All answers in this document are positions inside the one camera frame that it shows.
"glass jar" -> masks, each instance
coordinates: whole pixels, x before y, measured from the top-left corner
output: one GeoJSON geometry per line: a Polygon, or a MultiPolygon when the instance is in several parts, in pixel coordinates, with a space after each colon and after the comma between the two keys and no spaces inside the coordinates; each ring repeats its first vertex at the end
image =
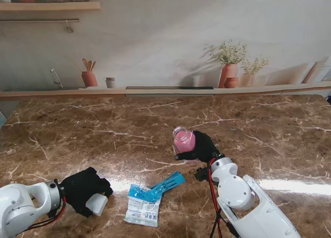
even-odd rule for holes
{"type": "Polygon", "coordinates": [[[195,147],[195,135],[185,127],[176,127],[172,132],[177,153],[192,151],[195,147]]]}

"black glove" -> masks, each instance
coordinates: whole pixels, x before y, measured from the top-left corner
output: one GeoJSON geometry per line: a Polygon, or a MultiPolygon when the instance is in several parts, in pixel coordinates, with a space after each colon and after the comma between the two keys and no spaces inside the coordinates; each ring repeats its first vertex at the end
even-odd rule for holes
{"type": "Polygon", "coordinates": [[[175,155],[176,160],[199,159],[200,161],[208,163],[214,156],[218,156],[220,154],[213,144],[212,139],[207,134],[196,130],[193,131],[193,133],[195,135],[195,147],[193,151],[175,155]]]}
{"type": "Polygon", "coordinates": [[[110,188],[109,182],[97,175],[97,171],[89,167],[84,171],[76,173],[65,178],[59,185],[64,188],[64,195],[67,203],[69,203],[74,210],[86,217],[92,216],[93,212],[87,208],[86,202],[96,193],[109,197],[113,190],[110,188]]]}

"wooden spoon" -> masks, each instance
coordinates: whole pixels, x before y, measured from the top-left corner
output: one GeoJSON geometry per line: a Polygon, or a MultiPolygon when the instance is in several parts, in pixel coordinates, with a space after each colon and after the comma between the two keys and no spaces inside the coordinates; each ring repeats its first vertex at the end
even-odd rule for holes
{"type": "Polygon", "coordinates": [[[91,67],[92,67],[92,61],[88,61],[88,71],[91,71],[91,67]]]}
{"type": "Polygon", "coordinates": [[[85,58],[83,59],[83,63],[85,65],[86,69],[88,70],[88,63],[87,63],[87,60],[85,58]]]}
{"type": "Polygon", "coordinates": [[[93,70],[93,68],[94,68],[94,66],[95,66],[95,63],[96,63],[96,61],[93,62],[93,65],[92,65],[91,71],[93,70]]]}

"kitchen counter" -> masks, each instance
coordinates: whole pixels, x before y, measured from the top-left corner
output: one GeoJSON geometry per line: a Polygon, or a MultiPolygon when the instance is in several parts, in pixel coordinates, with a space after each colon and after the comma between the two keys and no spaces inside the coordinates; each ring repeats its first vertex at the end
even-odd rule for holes
{"type": "MultiPolygon", "coordinates": [[[[204,163],[175,161],[172,130],[210,135],[255,178],[302,237],[331,236],[331,106],[320,96],[31,99],[0,130],[1,186],[59,179],[94,167],[114,190],[101,217],[68,206],[28,237],[209,237],[215,220],[204,163]],[[130,184],[152,186],[179,171],[163,195],[158,228],[123,221],[130,184]]],[[[231,235],[222,225],[224,238],[231,235]]]]}

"sink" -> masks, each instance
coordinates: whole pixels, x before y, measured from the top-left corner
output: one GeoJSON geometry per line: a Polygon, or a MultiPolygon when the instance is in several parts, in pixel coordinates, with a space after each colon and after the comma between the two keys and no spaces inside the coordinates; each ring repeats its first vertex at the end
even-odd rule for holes
{"type": "Polygon", "coordinates": [[[79,90],[85,87],[69,87],[69,88],[43,88],[43,89],[13,89],[4,90],[3,92],[50,92],[50,91],[67,91],[67,90],[79,90]]]}

